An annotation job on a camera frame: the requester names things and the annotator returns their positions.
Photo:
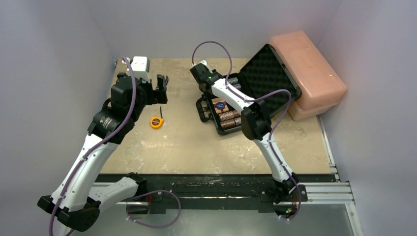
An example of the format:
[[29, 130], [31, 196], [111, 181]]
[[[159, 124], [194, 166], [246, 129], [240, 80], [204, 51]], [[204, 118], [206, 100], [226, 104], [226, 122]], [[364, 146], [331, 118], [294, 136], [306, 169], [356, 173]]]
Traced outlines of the brown poker chip stack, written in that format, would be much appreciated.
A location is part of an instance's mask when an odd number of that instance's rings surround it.
[[236, 122], [234, 119], [230, 119], [230, 120], [222, 121], [220, 123], [220, 126], [221, 126], [221, 129], [227, 130], [227, 129], [236, 127]]

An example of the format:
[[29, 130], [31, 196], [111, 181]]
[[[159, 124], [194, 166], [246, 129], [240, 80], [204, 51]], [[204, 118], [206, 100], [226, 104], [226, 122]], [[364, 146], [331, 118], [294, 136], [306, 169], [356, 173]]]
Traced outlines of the black foam-lined poker case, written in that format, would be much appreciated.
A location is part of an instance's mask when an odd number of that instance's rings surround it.
[[[278, 56], [275, 49], [269, 45], [264, 45], [237, 73], [230, 74], [229, 78], [237, 77], [238, 84], [241, 85], [241, 92], [252, 98], [260, 98], [278, 89], [286, 89], [291, 93], [291, 102], [301, 97], [301, 89], [290, 75], [285, 64]], [[212, 99], [218, 98], [211, 93], [203, 93], [196, 102], [196, 108], [200, 120], [214, 122], [217, 133], [226, 135], [240, 130], [240, 126], [227, 130], [221, 129], [219, 114], [214, 110]], [[287, 107], [289, 97], [286, 93], [277, 93], [265, 98], [271, 117], [283, 111]], [[229, 111], [235, 110], [228, 104]]]

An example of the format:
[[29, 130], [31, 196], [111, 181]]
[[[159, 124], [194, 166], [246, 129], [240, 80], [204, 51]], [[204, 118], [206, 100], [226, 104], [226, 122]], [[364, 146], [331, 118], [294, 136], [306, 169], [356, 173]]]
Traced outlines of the blue small blind button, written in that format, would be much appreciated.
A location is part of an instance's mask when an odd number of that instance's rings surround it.
[[215, 103], [215, 107], [219, 110], [224, 110], [227, 107], [227, 105], [225, 102], [217, 102]]

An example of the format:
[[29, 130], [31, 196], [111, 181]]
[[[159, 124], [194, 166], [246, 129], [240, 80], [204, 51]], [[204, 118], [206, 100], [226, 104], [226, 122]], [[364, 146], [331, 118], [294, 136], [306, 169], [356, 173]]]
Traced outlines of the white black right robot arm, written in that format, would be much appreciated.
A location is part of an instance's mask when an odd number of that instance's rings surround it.
[[289, 97], [287, 102], [289, 105], [291, 93], [286, 89], [278, 89], [257, 99], [249, 97], [230, 85], [228, 78], [221, 78], [218, 73], [211, 71], [205, 60], [194, 64], [190, 72], [203, 92], [209, 92], [225, 100], [240, 112], [241, 130], [247, 139], [252, 140], [259, 147], [266, 159], [277, 186], [277, 196], [282, 200], [288, 200], [296, 190], [301, 195], [299, 182], [274, 139], [275, 127], [271, 126], [269, 110], [265, 103], [265, 98], [277, 93], [286, 93]]

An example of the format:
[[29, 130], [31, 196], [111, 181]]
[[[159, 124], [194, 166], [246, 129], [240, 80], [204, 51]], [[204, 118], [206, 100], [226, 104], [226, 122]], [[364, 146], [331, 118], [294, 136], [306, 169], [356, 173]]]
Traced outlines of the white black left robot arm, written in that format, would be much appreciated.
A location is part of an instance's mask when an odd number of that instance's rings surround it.
[[147, 181], [128, 173], [101, 190], [93, 190], [100, 171], [129, 133], [147, 105], [165, 104], [169, 78], [157, 75], [157, 86], [139, 76], [117, 75], [110, 97], [88, 127], [82, 149], [60, 186], [42, 196], [37, 205], [49, 213], [49, 235], [68, 236], [88, 230], [100, 213], [119, 201], [141, 201], [148, 195]]

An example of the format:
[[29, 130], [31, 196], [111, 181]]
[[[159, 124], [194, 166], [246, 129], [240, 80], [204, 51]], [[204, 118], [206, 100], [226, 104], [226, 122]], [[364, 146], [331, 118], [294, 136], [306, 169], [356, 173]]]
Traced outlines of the blue grey poker chip stack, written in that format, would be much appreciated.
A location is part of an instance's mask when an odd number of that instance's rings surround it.
[[241, 117], [235, 118], [234, 121], [235, 121], [236, 126], [241, 125]]

